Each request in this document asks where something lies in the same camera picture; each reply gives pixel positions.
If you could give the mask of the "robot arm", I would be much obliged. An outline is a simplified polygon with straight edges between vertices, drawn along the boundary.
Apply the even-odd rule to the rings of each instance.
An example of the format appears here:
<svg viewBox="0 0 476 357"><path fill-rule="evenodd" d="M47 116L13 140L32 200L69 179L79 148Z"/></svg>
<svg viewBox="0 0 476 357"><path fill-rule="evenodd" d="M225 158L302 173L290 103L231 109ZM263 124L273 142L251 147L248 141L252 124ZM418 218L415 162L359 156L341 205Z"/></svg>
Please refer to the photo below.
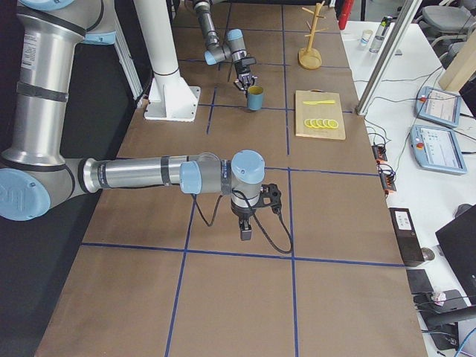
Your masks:
<svg viewBox="0 0 476 357"><path fill-rule="evenodd" d="M193 1L193 11L198 18L205 41L205 62L208 65L215 65L230 60L237 76L234 85L247 94L248 89L256 83L257 77L252 74L251 66L257 61L248 54L240 29L229 30L224 41L220 42L210 11L215 3L218 4L220 1Z"/></svg>
<svg viewBox="0 0 476 357"><path fill-rule="evenodd" d="M228 31L220 44L210 6L193 1L206 44L208 65L231 60L235 86L249 93L256 63L246 51L242 31ZM179 71L166 1L134 1L152 65L152 88L145 118L192 122L201 89L189 86ZM27 221L67 200L98 190L180 186L181 191L231 195L241 240L251 239L250 218L264 207L263 157L244 149L231 160L199 155L96 161L64 159L62 128L74 50L80 42L115 43L115 1L17 1L25 28L11 147L1 153L1 216Z"/></svg>

